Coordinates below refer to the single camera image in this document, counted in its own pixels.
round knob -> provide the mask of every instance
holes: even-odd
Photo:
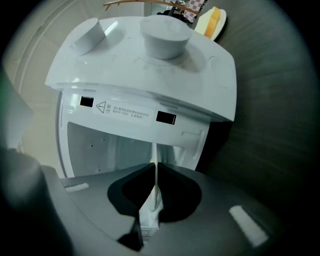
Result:
[[[183,54],[191,37],[191,29],[181,20],[152,15],[140,22],[146,53],[157,59],[169,60]]]
[[[69,47],[79,55],[91,51],[105,37],[105,32],[97,18],[90,18],[76,26],[67,40]]]

white plastic panel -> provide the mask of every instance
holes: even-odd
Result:
[[[81,97],[92,98],[92,107],[80,105]],[[113,113],[115,107],[120,113]],[[157,121],[158,111],[176,115],[174,124]],[[151,143],[158,144],[163,162],[194,170],[206,141],[211,118],[165,101],[104,87],[104,90],[98,91],[63,91],[57,120],[61,161],[66,176],[73,177],[78,175],[75,165],[81,170],[79,174],[88,175],[99,173],[99,170],[109,172],[148,163],[151,160]],[[87,158],[88,164],[82,162],[83,158]]]

dark gray surface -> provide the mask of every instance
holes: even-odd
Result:
[[[79,210],[95,224],[96,227],[116,241],[123,235],[130,233],[135,218],[117,212],[107,196],[109,186],[113,182],[146,165],[147,164],[141,164],[127,170],[112,171],[97,175],[65,178],[61,180],[61,183],[64,187],[83,183],[89,185],[89,188],[69,192],[68,195]]]
[[[42,169],[54,208],[70,237],[75,255],[138,255],[136,251],[128,249],[107,236],[74,205],[55,169],[48,166],[43,166]]]
[[[270,210],[241,190],[193,170],[165,165],[196,181],[202,199],[188,218],[161,223],[159,230],[142,248],[142,253],[153,256],[233,256],[252,250],[229,213],[231,207],[238,205],[250,213],[270,237],[281,229],[280,221]]]
[[[243,188],[289,221],[310,198],[302,193],[318,166],[320,90],[308,48],[272,1],[209,0],[202,13],[213,6],[228,17],[218,43],[235,61],[237,104],[226,143],[213,153],[219,138],[209,134],[199,171]]]

white appliance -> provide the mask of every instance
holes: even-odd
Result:
[[[191,29],[181,55],[152,57],[143,19],[159,17],[85,21],[54,58],[45,84],[61,91],[57,148],[68,178],[151,158],[195,170],[210,123],[235,118],[233,57]],[[181,23],[162,15],[159,27],[175,37]]]

